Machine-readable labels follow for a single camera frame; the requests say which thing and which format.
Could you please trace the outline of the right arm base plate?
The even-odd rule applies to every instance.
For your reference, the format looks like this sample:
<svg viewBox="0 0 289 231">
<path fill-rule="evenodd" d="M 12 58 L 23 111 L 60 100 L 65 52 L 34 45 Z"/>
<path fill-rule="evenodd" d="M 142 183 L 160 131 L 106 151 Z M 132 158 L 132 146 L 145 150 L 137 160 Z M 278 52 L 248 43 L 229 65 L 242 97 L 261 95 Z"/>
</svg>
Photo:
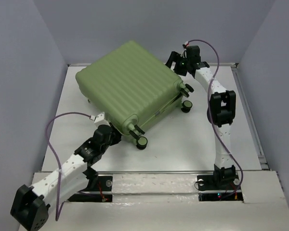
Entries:
<svg viewBox="0 0 289 231">
<path fill-rule="evenodd" d="M 236 177 L 234 181 L 216 186 L 212 180 L 212 175 L 198 175 L 194 182 L 194 187 L 198 191 L 200 202 L 218 201 L 242 201 L 243 194 L 241 188 L 237 188 L 240 180 Z"/>
</svg>

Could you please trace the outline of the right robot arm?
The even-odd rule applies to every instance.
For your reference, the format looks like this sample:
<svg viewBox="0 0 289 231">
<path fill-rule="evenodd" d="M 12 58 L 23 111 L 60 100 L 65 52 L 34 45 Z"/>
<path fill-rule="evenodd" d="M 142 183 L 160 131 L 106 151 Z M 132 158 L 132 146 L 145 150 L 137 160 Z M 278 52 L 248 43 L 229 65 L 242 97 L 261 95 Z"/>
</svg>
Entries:
<svg viewBox="0 0 289 231">
<path fill-rule="evenodd" d="M 230 151 L 230 130 L 236 115 L 236 93 L 226 89 L 217 79 L 216 72 L 211 72 L 207 62 L 200 57 L 197 45 L 183 44 L 183 52 L 172 51 L 166 66 L 173 68 L 181 76 L 190 74 L 201 84 L 207 93 L 207 117 L 215 137 L 214 170 L 210 175 L 199 175 L 196 183 L 200 191 L 233 190 L 240 181 L 237 172 L 240 165 Z"/>
</svg>

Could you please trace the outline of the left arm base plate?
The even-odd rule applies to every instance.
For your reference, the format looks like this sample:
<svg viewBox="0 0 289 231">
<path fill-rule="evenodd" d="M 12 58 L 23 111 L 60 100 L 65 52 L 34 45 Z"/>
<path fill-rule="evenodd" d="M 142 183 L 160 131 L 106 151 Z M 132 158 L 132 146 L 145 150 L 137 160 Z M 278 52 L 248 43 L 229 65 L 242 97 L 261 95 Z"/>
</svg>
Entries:
<svg viewBox="0 0 289 231">
<path fill-rule="evenodd" d="M 112 194 L 113 176 L 99 176 L 96 183 L 89 181 L 87 187 L 72 195 L 68 202 L 110 203 Z"/>
</svg>

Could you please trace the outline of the green suitcase with blue lining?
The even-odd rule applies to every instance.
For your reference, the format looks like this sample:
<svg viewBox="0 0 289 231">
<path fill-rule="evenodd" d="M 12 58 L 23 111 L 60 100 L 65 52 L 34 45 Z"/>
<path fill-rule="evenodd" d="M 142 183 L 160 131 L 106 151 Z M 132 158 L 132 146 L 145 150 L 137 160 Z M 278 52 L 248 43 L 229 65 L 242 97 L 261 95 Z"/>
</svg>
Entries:
<svg viewBox="0 0 289 231">
<path fill-rule="evenodd" d="M 193 88 L 133 40 L 81 69 L 75 79 L 84 97 L 140 150 L 148 145 L 148 129 L 174 108 L 188 112 L 192 106 L 182 98 Z"/>
</svg>

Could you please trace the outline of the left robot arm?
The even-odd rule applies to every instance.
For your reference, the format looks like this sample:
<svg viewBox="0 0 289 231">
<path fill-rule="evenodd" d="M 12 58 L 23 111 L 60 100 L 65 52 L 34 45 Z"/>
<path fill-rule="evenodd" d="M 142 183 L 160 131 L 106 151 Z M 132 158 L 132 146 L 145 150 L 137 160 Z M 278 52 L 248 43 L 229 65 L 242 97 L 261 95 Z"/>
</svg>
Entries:
<svg viewBox="0 0 289 231">
<path fill-rule="evenodd" d="M 99 175 L 92 166 L 107 149 L 121 141 L 122 135 L 111 125 L 99 125 L 58 168 L 42 180 L 20 186 L 14 196 L 11 216 L 27 231 L 38 231 L 55 210 L 74 194 L 99 185 Z"/>
</svg>

